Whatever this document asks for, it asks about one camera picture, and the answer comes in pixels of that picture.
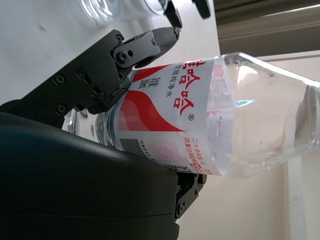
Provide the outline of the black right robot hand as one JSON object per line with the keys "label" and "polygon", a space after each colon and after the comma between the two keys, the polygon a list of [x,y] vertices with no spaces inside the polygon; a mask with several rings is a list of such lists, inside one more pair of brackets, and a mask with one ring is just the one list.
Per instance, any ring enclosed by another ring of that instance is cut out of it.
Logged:
{"label": "black right robot hand", "polygon": [[112,30],[22,99],[0,107],[3,240],[175,240],[207,177],[68,133],[71,110],[108,111],[133,67],[178,41],[177,27],[125,40]]}

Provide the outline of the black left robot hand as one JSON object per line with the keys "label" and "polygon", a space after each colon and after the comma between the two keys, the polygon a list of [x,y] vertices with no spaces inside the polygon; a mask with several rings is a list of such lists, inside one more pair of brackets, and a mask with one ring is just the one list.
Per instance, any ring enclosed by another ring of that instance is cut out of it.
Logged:
{"label": "black left robot hand", "polygon": [[[191,2],[195,5],[202,19],[205,20],[211,17],[211,8],[208,0],[191,0]],[[171,0],[167,1],[164,15],[173,27],[180,29],[183,27],[180,13]]]}

